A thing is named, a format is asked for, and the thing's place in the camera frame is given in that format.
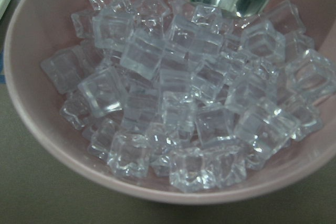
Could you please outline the pink bowl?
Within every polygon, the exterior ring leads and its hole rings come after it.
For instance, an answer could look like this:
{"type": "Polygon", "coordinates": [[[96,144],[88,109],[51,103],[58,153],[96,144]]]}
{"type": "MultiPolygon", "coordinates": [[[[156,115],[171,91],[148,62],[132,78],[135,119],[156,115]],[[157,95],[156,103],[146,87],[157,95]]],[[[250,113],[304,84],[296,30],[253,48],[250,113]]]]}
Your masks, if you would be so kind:
{"type": "Polygon", "coordinates": [[[335,156],[335,97],[319,105],[324,128],[272,157],[265,168],[225,190],[185,194],[163,178],[118,180],[86,151],[87,142],[61,118],[63,97],[40,68],[58,49],[78,42],[70,14],[88,0],[21,0],[6,34],[4,71],[10,98],[36,140],[60,162],[110,189],[171,204],[203,205],[243,200],[286,187],[312,174],[335,156]]]}

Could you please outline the clear ice cubes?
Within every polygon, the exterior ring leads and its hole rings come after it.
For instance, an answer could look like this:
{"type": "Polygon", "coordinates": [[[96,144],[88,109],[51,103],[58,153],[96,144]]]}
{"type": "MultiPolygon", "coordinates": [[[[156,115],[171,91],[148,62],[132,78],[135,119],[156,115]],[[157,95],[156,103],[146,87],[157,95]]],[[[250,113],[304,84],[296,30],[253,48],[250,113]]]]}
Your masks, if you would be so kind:
{"type": "Polygon", "coordinates": [[[335,64],[291,2],[243,20],[184,0],[89,2],[71,15],[80,43],[40,66],[114,176],[222,189],[322,128],[335,64]]]}

